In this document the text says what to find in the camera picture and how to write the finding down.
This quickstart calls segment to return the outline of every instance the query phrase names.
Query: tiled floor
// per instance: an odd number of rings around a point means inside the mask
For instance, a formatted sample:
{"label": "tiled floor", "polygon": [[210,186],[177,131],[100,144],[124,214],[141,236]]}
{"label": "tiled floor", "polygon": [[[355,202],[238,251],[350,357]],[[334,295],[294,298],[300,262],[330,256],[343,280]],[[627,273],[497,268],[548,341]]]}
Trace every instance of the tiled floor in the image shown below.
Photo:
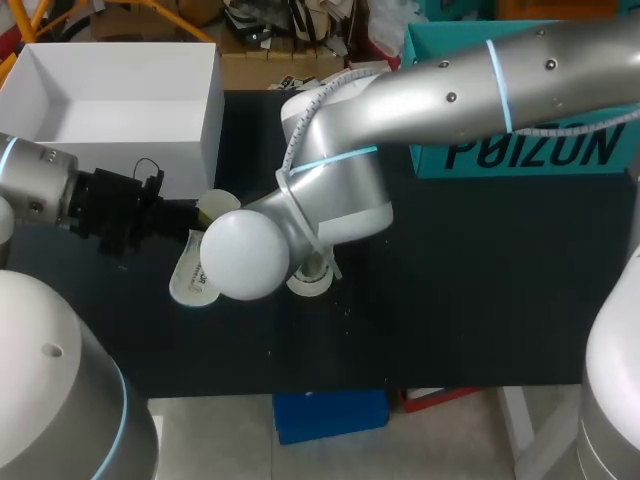
{"label": "tiled floor", "polygon": [[[525,390],[534,427],[575,387]],[[270,395],[153,400],[163,417],[157,480],[512,480],[494,390],[405,414],[382,429],[283,447]],[[579,480],[573,450],[545,480]]]}

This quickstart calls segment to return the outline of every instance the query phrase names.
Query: white cardboard box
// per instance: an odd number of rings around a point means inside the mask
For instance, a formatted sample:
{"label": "white cardboard box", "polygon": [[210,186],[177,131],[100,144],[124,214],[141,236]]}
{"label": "white cardboard box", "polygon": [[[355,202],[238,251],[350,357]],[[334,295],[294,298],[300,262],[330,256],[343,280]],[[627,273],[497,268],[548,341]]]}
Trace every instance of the white cardboard box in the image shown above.
{"label": "white cardboard box", "polygon": [[[143,157],[165,198],[213,188],[224,96],[215,44],[27,45],[0,90],[0,132],[131,176]],[[141,164],[136,175],[153,173]]]}

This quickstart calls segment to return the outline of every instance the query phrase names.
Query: yellow frame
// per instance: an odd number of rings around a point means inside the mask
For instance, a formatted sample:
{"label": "yellow frame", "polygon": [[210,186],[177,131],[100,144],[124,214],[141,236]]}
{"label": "yellow frame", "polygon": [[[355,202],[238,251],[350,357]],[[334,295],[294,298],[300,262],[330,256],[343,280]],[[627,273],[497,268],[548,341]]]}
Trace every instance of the yellow frame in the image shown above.
{"label": "yellow frame", "polygon": [[[107,3],[130,3],[134,5],[145,5],[151,8],[153,11],[162,15],[164,18],[177,25],[178,27],[186,30],[191,35],[196,37],[198,40],[202,42],[212,43],[214,40],[209,35],[204,33],[199,28],[194,27],[189,22],[179,17],[171,10],[166,8],[164,5],[158,3],[156,0],[105,0]],[[13,13],[13,18],[20,29],[20,33],[22,34],[22,40],[24,43],[35,43],[37,38],[43,33],[48,32],[56,25],[59,25],[61,22],[64,22],[71,15],[76,13],[77,11],[84,8],[88,0],[78,0],[76,5],[68,10],[66,13],[60,15],[53,22],[48,24],[46,27],[41,28],[36,31],[36,28],[40,25],[42,18],[44,17],[45,12],[49,9],[49,5],[51,4],[51,0],[40,0],[38,2],[38,6],[33,12],[33,18],[29,19],[27,12],[24,8],[24,4],[22,0],[8,0],[9,8],[11,9],[11,13]],[[9,71],[13,67],[13,64],[16,62],[15,54],[12,54],[7,60],[0,63],[0,87],[4,83],[4,79],[6,78]]]}

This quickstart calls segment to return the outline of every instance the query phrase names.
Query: teal box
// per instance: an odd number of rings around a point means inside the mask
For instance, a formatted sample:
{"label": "teal box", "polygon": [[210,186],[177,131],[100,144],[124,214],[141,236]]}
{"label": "teal box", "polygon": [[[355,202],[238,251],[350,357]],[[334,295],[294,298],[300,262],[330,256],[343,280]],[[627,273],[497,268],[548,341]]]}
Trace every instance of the teal box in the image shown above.
{"label": "teal box", "polygon": [[[490,38],[499,38],[544,22],[438,22],[409,25],[402,68],[441,58]],[[537,125],[566,128],[590,125],[637,107],[599,110]],[[499,177],[585,173],[620,173],[633,160],[640,139],[640,122],[570,138],[498,135],[449,147],[410,147],[419,178]]]}
{"label": "teal box", "polygon": [[639,0],[619,0],[618,13],[627,13],[640,8]]}

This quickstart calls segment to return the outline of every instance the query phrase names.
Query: black tabletop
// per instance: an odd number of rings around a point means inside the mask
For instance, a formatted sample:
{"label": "black tabletop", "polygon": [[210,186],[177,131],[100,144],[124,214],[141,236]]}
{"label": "black tabletop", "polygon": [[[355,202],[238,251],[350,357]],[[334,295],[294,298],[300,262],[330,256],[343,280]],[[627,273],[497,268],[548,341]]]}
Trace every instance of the black tabletop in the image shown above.
{"label": "black tabletop", "polygon": [[[227,92],[217,187],[274,188],[290,94]],[[626,175],[418,180],[381,148],[395,220],[336,247],[344,279],[189,309],[168,283],[182,245],[99,255],[94,240],[21,227],[10,267],[64,296],[149,397],[578,383],[593,320],[624,264]]]}

